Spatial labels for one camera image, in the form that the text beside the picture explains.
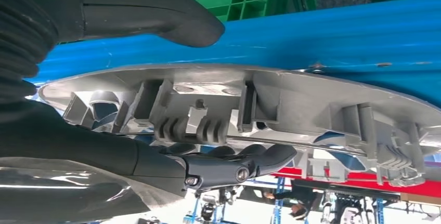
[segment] metal rod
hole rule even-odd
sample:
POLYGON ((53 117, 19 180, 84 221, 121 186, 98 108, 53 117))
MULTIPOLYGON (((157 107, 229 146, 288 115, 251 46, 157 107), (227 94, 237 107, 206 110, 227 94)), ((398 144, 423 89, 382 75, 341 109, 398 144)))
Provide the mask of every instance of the metal rod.
MULTIPOLYGON (((154 133, 152 132, 139 132, 139 133, 113 133, 117 136, 154 136, 154 133)), ((195 134, 186 134, 186 137, 194 138, 195 134)), ((281 141, 281 140, 272 140, 272 139, 265 139, 265 138, 256 138, 256 137, 240 137, 240 136, 227 136, 227 140, 234 140, 234 141, 247 141, 247 142, 263 142, 263 143, 272 143, 272 144, 283 144, 283 145, 290 145, 294 147, 301 147, 301 148, 311 148, 316 150, 325 150, 325 151, 331 151, 336 153, 342 153, 342 154, 348 154, 348 155, 356 155, 356 156, 363 156, 366 157, 366 154, 363 152, 358 151, 352 151, 352 150, 343 150, 343 149, 335 149, 328 146, 322 146, 322 145, 315 145, 312 143, 305 143, 305 142, 291 142, 291 141, 281 141)))

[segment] screw head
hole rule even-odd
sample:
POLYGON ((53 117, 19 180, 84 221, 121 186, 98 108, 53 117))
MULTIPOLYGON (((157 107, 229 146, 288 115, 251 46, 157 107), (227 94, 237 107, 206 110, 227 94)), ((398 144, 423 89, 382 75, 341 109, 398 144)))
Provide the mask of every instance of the screw head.
POLYGON ((314 68, 311 70, 311 73, 324 73, 322 69, 314 68))
POLYGON ((198 184, 198 179, 195 177, 188 177, 187 179, 185 179, 185 184, 195 186, 196 184, 198 184))
POLYGON ((247 168, 240 168, 236 173, 236 179, 239 181, 245 181, 249 175, 250 173, 248 172, 247 168))

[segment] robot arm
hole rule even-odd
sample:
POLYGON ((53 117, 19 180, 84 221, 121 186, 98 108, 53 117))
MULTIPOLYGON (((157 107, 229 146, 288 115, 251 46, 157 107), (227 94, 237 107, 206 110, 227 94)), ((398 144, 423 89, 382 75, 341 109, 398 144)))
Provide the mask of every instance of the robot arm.
POLYGON ((272 173, 295 150, 275 145, 237 156, 160 154, 134 139, 67 124, 24 77, 58 42, 140 33, 205 47, 224 26, 194 0, 0 0, 0 157, 71 160, 183 195, 272 173))

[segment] blue steel frame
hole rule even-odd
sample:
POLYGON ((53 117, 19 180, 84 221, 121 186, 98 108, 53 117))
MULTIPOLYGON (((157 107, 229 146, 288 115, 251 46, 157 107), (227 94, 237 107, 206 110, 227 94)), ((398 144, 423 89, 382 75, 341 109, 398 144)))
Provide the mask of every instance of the blue steel frame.
MULTIPOLYGON (((282 193, 284 186, 285 186, 285 178, 284 177, 277 178, 276 194, 282 193)), ((283 200, 276 200, 274 206, 274 213, 273 213, 273 224, 281 223, 280 214, 282 207, 283 207, 283 200)))
MULTIPOLYGON (((198 210, 198 206, 199 206, 199 198, 196 200, 196 204, 194 205, 194 210, 193 210, 193 214, 191 217, 185 216, 184 220, 188 220, 190 221, 190 223, 196 223, 196 217, 198 215, 197 210, 198 210)), ((213 220, 210 223, 213 224, 224 224, 224 215, 225 215, 225 204, 222 205, 222 216, 220 218, 220 220, 217 220, 217 207, 214 209, 214 213, 213 213, 213 220)))
POLYGON ((441 107, 441 0, 399 0, 226 23, 208 48, 153 35, 57 46, 40 65, 44 83, 126 65, 229 63, 324 75, 414 95, 441 107))
POLYGON ((381 198, 377 199, 377 220, 378 224, 384 224, 384 205, 381 198))

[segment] red frame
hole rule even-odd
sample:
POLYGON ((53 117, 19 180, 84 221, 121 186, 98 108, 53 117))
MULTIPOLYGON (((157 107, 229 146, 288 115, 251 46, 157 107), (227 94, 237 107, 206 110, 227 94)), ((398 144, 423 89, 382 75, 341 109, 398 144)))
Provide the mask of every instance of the red frame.
MULTIPOLYGON (((302 170, 298 168, 283 168, 277 173, 274 173, 274 176, 288 177, 301 179, 302 170)), ((348 181, 344 183, 333 183, 339 185, 345 185, 350 187, 357 188, 366 188, 366 189, 376 189, 381 191, 389 191, 389 192, 399 192, 399 193, 409 193, 409 194, 418 194, 432 197, 441 197, 441 181, 432 181, 426 180, 425 183, 417 186, 411 187, 394 187, 391 186, 387 181, 384 182, 383 185, 377 184, 377 176, 376 174, 370 173, 350 173, 348 175, 348 181)))

